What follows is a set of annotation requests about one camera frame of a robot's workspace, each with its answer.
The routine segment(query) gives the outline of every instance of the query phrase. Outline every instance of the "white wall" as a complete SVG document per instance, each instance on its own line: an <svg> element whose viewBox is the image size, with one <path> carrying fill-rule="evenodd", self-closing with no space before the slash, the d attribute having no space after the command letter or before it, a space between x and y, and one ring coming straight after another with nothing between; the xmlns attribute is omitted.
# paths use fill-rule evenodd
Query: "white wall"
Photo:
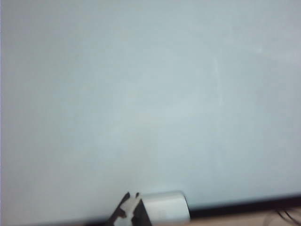
<svg viewBox="0 0 301 226"><path fill-rule="evenodd" d="M301 192L301 1L1 7L3 224Z"/></svg>

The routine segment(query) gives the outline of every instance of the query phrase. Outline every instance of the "black cable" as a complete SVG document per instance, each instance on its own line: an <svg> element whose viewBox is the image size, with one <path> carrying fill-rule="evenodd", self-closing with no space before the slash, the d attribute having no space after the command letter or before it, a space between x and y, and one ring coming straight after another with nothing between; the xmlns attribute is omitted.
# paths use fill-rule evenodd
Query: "black cable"
<svg viewBox="0 0 301 226"><path fill-rule="evenodd" d="M299 210L295 210L295 209L286 209L286 211L293 211L294 213L296 213L296 214L298 214L298 215L300 215L301 216L301 211L299 211Z"/></svg>
<svg viewBox="0 0 301 226"><path fill-rule="evenodd" d="M301 222L293 218L287 211L284 211L284 213L296 224L301 226Z"/></svg>
<svg viewBox="0 0 301 226"><path fill-rule="evenodd" d="M296 219L294 219L287 211L284 211L286 213L286 215L289 217L289 219L287 219L286 217L284 217L280 211L276 210L276 213L288 224L290 225L295 225L295 226L301 226L301 222L297 221Z"/></svg>
<svg viewBox="0 0 301 226"><path fill-rule="evenodd" d="M290 225L295 225L295 223L292 220L289 220L287 218L285 218L284 216L282 216L282 214L279 211L276 211L276 213L288 224Z"/></svg>

